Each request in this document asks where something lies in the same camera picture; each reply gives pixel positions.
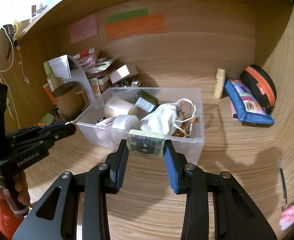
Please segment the mug handle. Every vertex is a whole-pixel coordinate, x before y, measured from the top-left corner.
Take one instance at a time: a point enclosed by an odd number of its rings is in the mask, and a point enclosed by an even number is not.
[[[79,92],[76,92],[76,93],[75,93],[75,95],[78,95],[78,94],[82,94],[82,96],[83,96],[83,100],[85,100],[85,106],[84,106],[84,108],[82,108],[82,110],[81,110],[81,112],[83,112],[83,111],[87,108],[88,103],[87,103],[87,100],[86,100],[86,96],[85,96],[84,91],[79,91]]]

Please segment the transparent plastic bin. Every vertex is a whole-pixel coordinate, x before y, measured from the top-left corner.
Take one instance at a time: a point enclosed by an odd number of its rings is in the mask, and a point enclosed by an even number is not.
[[[109,88],[102,94],[102,100],[106,103],[112,96],[117,96],[122,100],[131,102],[141,89],[156,97],[160,104],[176,102],[181,98],[188,98],[196,104],[196,115],[199,118],[199,121],[194,123],[189,138],[166,136],[166,139],[170,139],[173,142],[175,150],[179,153],[183,153],[189,163],[197,164],[205,143],[204,114],[200,89],[142,87]],[[147,112],[139,109],[138,117],[139,119],[142,119],[147,114]],[[104,107],[94,108],[93,105],[90,105],[77,118],[77,125],[90,143],[113,150],[117,149],[120,139],[115,142],[112,141],[110,136],[111,133],[117,133],[118,138],[127,139],[129,131],[95,125],[96,121],[103,117]],[[105,134],[106,136],[104,139],[99,139],[97,134]]]

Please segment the pink flower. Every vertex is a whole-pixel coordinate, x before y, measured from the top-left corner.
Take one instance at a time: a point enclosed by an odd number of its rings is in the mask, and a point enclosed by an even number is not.
[[[279,220],[279,225],[281,226],[281,230],[285,230],[289,228],[294,223],[294,205],[286,208],[282,212],[282,217]]]

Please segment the orange sleeve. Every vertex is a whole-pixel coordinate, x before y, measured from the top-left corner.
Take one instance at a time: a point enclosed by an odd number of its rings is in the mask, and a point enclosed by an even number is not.
[[[7,201],[0,199],[0,231],[8,240],[12,237],[22,223],[23,218],[17,218],[11,211]]]

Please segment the silver bolt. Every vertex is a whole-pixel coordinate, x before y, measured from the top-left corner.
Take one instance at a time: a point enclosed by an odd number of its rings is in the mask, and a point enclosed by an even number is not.
[[[228,171],[223,171],[222,172],[222,176],[225,178],[225,179],[229,179],[231,177],[231,174],[228,172]]]
[[[185,165],[185,168],[188,169],[189,171],[193,170],[195,168],[195,165],[192,163],[187,163]]]
[[[101,164],[99,164],[99,166],[98,166],[98,169],[100,169],[100,170],[105,170],[106,168],[108,168],[108,165],[106,164],[106,163],[101,163]]]
[[[67,179],[67,178],[69,178],[70,176],[71,176],[70,171],[65,171],[65,172],[61,175],[61,177],[63,177],[64,179]]]

